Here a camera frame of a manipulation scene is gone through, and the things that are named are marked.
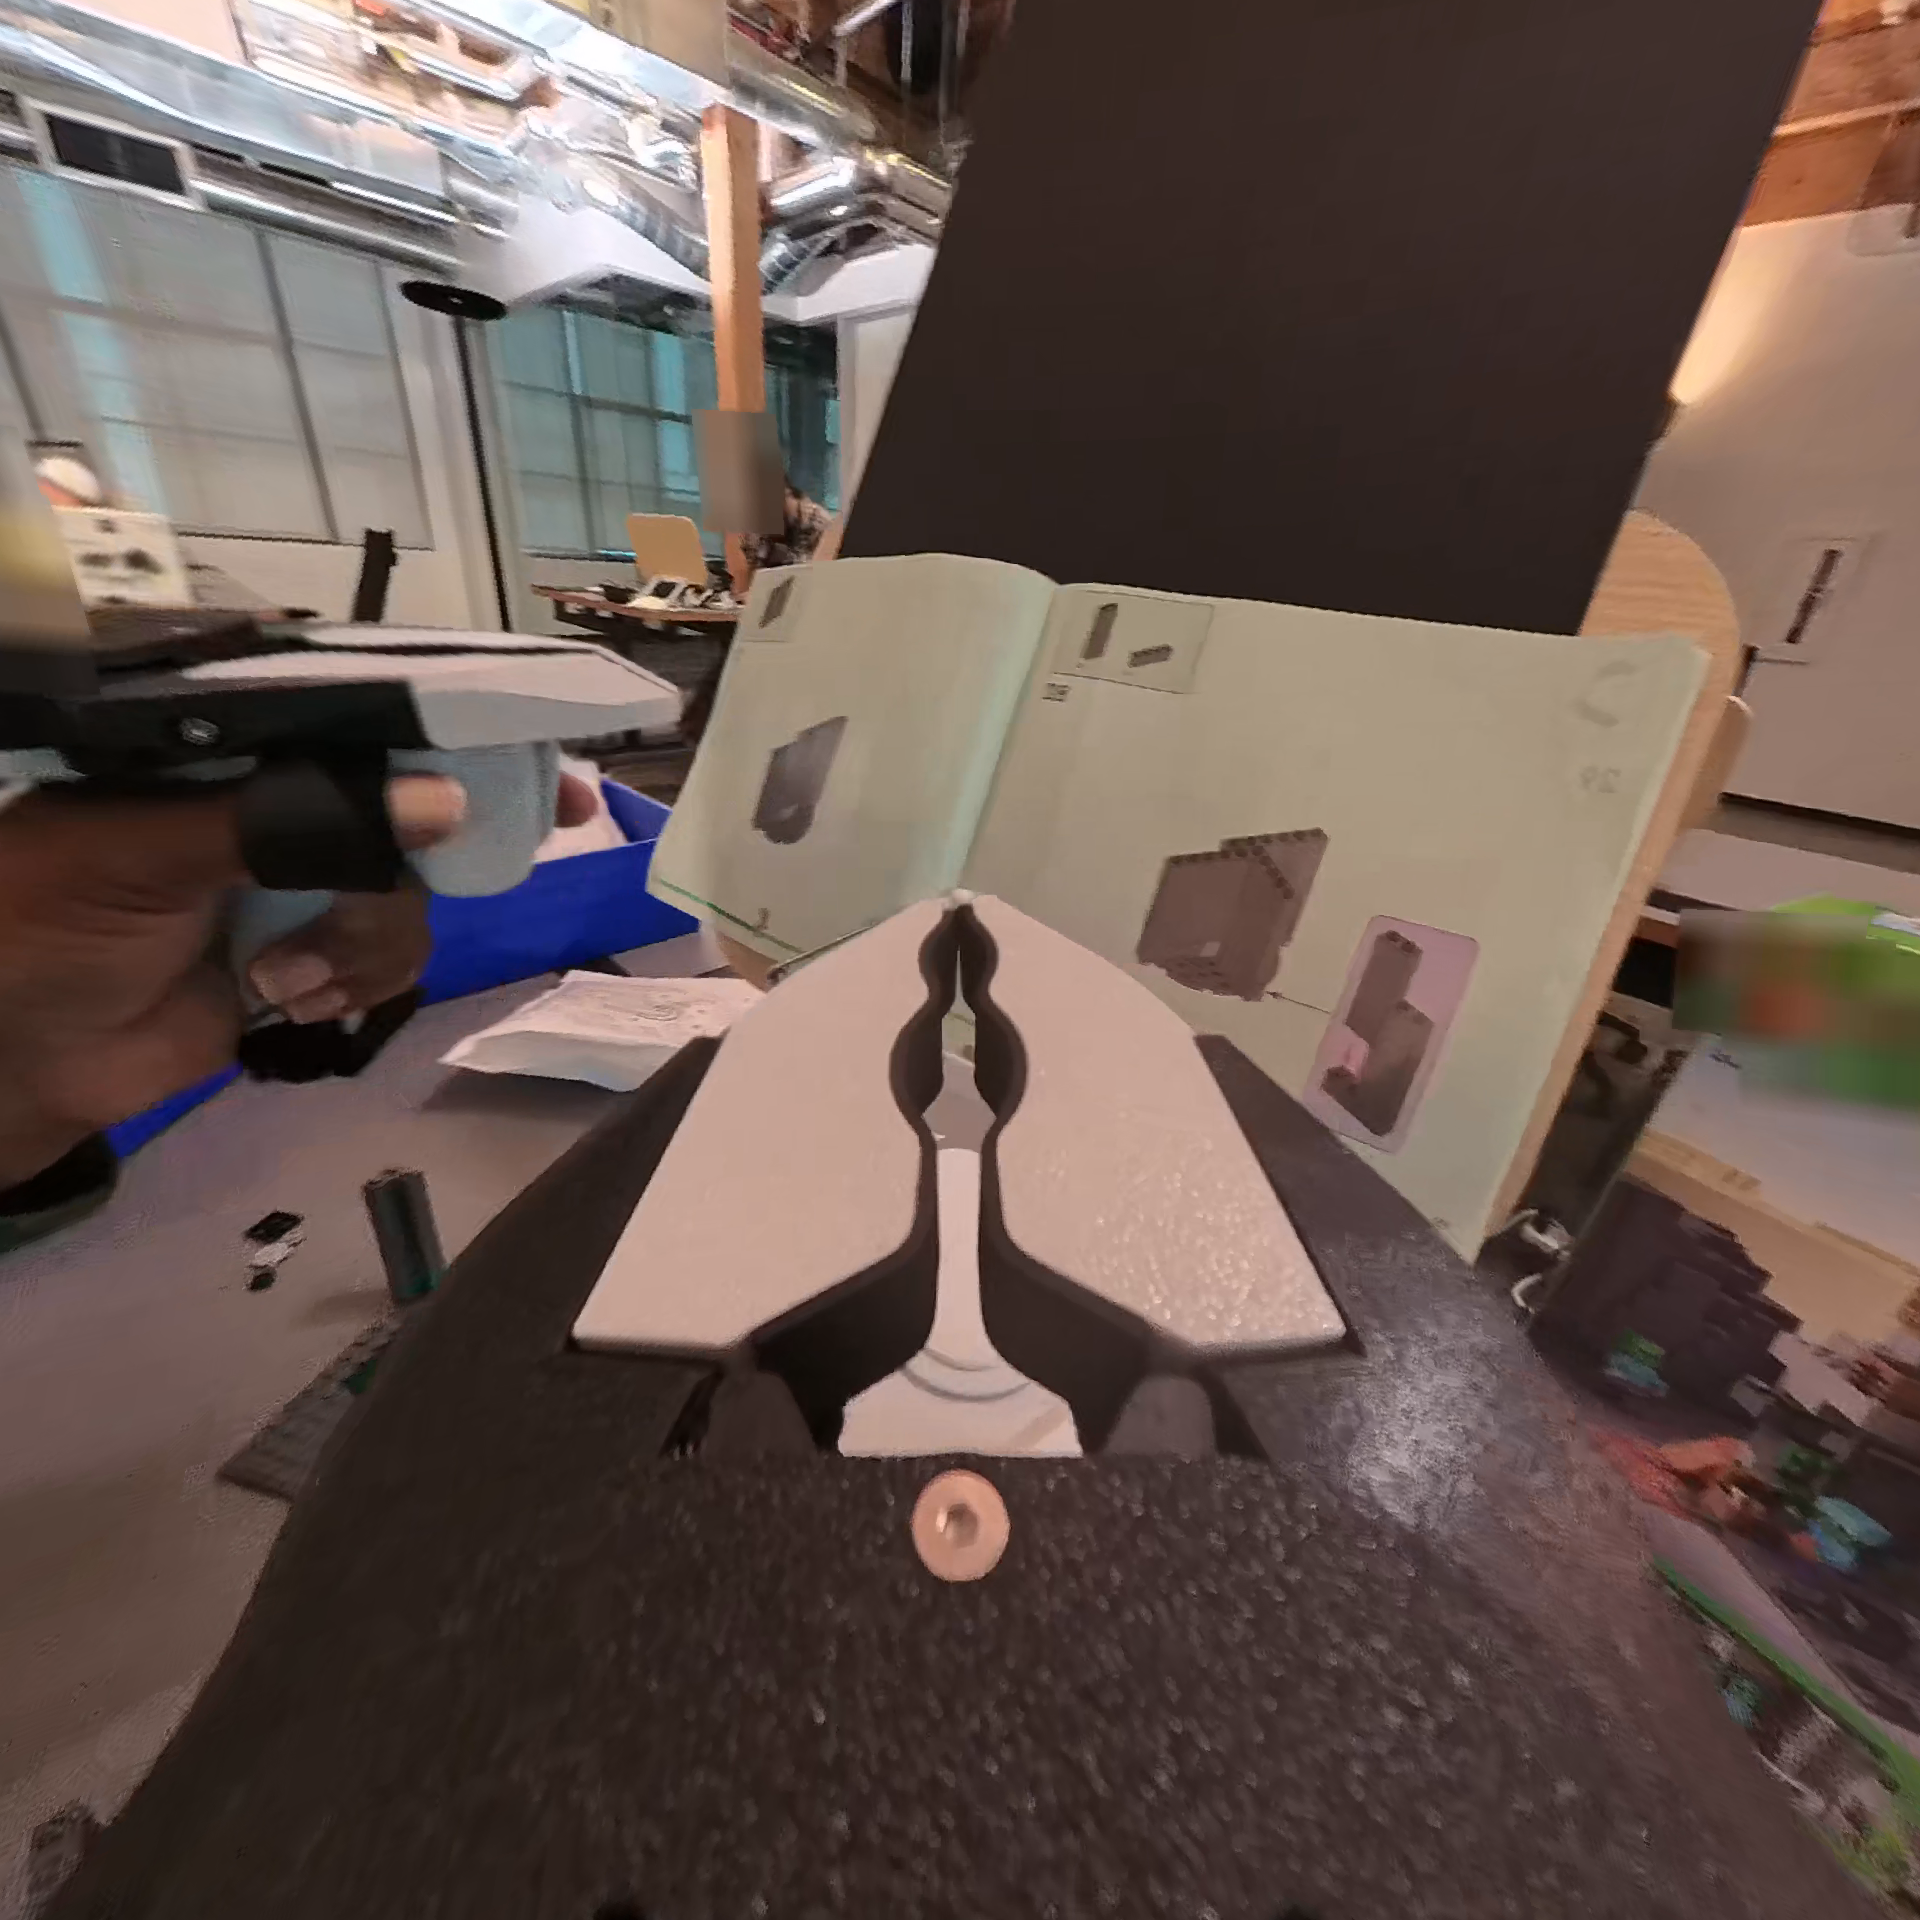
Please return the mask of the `white paper bag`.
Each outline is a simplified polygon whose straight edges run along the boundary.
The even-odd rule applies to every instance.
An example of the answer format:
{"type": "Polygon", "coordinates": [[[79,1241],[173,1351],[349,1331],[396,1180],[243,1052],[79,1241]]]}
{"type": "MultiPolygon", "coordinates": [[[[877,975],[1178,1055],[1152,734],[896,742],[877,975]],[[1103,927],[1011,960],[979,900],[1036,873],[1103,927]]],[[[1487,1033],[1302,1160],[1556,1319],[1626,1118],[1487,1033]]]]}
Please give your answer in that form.
{"type": "Polygon", "coordinates": [[[731,974],[564,972],[550,990],[452,1043],[443,1068],[636,1091],[686,1043],[719,1039],[762,998],[731,974]]]}

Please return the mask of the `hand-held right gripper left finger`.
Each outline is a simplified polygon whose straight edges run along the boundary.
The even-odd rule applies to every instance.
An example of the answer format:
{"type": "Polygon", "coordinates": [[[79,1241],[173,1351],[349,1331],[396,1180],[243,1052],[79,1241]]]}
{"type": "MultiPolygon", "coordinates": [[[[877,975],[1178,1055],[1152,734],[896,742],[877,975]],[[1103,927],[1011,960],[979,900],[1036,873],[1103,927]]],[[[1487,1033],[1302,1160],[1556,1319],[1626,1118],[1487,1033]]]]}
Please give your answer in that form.
{"type": "Polygon", "coordinates": [[[588,1290],[588,1351],[774,1380],[817,1447],[927,1343],[944,1022],[962,912],[927,900],[770,985],[718,1039],[588,1290]]]}

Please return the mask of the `wooden column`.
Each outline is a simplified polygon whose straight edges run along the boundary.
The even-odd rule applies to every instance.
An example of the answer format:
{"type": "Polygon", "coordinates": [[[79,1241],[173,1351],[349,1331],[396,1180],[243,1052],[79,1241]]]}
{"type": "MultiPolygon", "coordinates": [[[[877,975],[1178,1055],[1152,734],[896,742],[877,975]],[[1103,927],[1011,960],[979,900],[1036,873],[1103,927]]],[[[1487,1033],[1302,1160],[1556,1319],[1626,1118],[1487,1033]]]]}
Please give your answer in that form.
{"type": "Polygon", "coordinates": [[[698,156],[708,243],[705,272],[716,398],[726,412],[763,414],[759,142],[756,122],[733,107],[705,107],[698,156]]]}

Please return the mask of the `blue plastic bin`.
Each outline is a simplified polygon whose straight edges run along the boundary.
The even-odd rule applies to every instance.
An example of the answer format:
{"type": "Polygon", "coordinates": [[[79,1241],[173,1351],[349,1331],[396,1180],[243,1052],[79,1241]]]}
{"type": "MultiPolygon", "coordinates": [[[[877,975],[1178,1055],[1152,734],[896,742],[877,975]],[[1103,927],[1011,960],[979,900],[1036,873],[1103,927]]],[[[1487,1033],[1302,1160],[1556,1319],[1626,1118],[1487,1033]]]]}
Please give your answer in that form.
{"type": "Polygon", "coordinates": [[[668,804],[616,779],[600,783],[600,798],[611,841],[539,857],[500,894],[430,894],[430,953],[418,984],[345,1039],[295,1042],[286,1058],[299,1068],[295,1084],[356,1077],[422,1005],[584,969],[690,933],[693,918],[648,888],[668,804]]]}

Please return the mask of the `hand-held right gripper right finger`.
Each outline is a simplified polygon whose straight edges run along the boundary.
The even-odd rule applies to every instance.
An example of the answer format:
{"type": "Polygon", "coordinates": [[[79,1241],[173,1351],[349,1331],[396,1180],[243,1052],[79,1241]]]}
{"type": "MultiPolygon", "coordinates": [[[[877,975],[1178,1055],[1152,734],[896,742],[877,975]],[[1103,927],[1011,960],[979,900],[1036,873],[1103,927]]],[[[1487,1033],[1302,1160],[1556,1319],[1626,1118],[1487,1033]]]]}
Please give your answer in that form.
{"type": "Polygon", "coordinates": [[[975,1293],[1086,1454],[1259,1454],[1235,1376],[1347,1343],[1200,1035],[1001,900],[963,903],[975,1293]]]}

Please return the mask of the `grey desk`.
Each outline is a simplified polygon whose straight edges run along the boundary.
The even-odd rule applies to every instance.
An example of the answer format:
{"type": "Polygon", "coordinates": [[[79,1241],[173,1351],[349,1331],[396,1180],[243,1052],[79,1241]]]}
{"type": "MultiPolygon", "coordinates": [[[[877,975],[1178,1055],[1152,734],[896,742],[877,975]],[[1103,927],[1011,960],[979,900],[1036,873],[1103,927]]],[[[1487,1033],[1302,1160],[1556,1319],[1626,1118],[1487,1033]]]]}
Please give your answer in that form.
{"type": "Polygon", "coordinates": [[[419,1169],[455,1253],[610,1108],[440,1063],[550,984],[425,1007],[356,1077],[230,1084],[101,1212],[3,1257],[3,1872],[53,1812],[109,1816],[219,1661],[284,1503],[218,1468],[382,1316],[363,1181],[419,1169]],[[247,1292],[243,1232],[274,1210],[303,1241],[247,1292]]]}

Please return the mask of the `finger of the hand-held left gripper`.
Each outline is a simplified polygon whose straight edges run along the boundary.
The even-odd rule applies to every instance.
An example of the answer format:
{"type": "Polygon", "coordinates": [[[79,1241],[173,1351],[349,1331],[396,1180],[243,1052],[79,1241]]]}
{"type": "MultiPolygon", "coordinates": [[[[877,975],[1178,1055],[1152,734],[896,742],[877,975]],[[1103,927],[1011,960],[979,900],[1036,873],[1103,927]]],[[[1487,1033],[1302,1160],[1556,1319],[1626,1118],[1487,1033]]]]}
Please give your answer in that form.
{"type": "Polygon", "coordinates": [[[603,645],[566,635],[389,628],[345,621],[270,621],[223,658],[225,667],[262,667],[276,660],[595,660],[616,662],[603,645]]]}
{"type": "Polygon", "coordinates": [[[402,653],[419,731],[464,751],[671,730],[673,684],[595,644],[402,653]]]}

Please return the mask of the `wooden-top table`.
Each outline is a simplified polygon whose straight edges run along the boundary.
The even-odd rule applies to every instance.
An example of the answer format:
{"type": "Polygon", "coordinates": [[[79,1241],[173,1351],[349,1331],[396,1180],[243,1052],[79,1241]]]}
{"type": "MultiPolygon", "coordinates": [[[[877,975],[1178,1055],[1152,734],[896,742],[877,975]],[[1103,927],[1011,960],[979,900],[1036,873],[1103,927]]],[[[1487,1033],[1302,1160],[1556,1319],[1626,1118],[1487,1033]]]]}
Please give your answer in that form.
{"type": "Polygon", "coordinates": [[[664,680],[681,697],[676,745],[705,727],[744,607],[730,595],[659,595],[642,587],[536,583],[529,595],[562,625],[593,637],[664,680]]]}

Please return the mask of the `black light stand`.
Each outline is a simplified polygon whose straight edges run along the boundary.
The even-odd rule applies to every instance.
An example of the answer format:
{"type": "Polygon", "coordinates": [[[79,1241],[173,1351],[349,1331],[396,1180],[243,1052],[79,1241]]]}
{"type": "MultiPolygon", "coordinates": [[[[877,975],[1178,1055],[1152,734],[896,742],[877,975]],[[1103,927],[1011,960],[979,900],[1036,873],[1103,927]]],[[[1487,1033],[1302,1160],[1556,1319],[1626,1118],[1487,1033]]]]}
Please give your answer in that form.
{"type": "Polygon", "coordinates": [[[491,291],[425,275],[402,278],[397,294],[419,314],[438,318],[443,326],[455,375],[472,491],[484,533],[491,618],[498,632],[516,632],[519,607],[512,475],[486,342],[486,336],[507,318],[512,308],[491,291]]]}

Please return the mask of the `green printed toy box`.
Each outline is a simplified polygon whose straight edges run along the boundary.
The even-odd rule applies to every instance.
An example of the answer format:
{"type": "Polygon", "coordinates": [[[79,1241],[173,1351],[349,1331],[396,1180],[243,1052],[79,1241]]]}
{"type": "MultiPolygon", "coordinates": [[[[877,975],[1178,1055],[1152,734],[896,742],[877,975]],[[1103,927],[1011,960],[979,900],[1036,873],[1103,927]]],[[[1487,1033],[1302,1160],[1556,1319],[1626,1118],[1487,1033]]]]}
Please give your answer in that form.
{"type": "Polygon", "coordinates": [[[1492,1251],[1725,1716],[1916,1916],[1916,914],[1649,920],[1492,1251]]]}

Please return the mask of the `person's left hand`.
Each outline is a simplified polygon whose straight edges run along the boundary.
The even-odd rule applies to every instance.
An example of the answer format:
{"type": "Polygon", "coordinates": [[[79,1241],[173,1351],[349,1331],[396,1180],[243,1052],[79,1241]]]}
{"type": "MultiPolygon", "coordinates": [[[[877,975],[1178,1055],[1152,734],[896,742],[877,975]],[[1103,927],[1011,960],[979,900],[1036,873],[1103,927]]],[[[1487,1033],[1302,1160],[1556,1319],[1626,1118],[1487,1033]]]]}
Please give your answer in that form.
{"type": "Polygon", "coordinates": [[[418,980],[425,908],[406,890],[335,896],[239,980],[223,924],[247,877],[232,787],[37,787],[3,809],[3,1189],[225,1068],[254,1000],[354,1019],[418,980]]]}

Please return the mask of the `pale green instruction booklet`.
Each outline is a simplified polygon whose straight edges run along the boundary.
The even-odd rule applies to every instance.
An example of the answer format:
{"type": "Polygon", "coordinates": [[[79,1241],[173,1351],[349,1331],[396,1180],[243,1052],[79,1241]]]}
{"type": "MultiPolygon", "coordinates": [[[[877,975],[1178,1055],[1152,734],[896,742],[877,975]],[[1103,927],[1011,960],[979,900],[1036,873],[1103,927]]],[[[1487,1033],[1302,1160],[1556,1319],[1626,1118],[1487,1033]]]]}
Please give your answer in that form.
{"type": "Polygon", "coordinates": [[[1689,635],[1534,635],[950,554],[762,571],[648,888],[783,961],[996,896],[1233,1042],[1459,1253],[1703,715],[1689,635]]]}

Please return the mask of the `grey brick baseplate build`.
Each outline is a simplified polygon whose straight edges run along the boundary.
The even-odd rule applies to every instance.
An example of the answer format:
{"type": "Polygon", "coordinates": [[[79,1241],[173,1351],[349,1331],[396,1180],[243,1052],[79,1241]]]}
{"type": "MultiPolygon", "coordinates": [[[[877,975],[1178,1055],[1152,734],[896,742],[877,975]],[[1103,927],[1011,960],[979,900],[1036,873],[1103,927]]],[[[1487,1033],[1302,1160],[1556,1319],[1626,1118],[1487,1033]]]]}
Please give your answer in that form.
{"type": "Polygon", "coordinates": [[[215,1481],[291,1506],[399,1334],[404,1316],[443,1281],[448,1257],[423,1171],[385,1167],[361,1187],[388,1311],[374,1319],[215,1470],[215,1481]]]}

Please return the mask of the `black wood-edged book stand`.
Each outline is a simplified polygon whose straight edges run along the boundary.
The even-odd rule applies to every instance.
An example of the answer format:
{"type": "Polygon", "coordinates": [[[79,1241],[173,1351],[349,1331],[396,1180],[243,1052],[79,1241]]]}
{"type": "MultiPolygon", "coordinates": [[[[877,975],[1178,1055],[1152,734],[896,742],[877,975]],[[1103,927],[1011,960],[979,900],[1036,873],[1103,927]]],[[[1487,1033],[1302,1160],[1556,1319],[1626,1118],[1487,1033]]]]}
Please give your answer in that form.
{"type": "Polygon", "coordinates": [[[1019,4],[835,559],[1698,642],[1599,1007],[1728,674],[1591,605],[1818,13],[1019,4]]]}

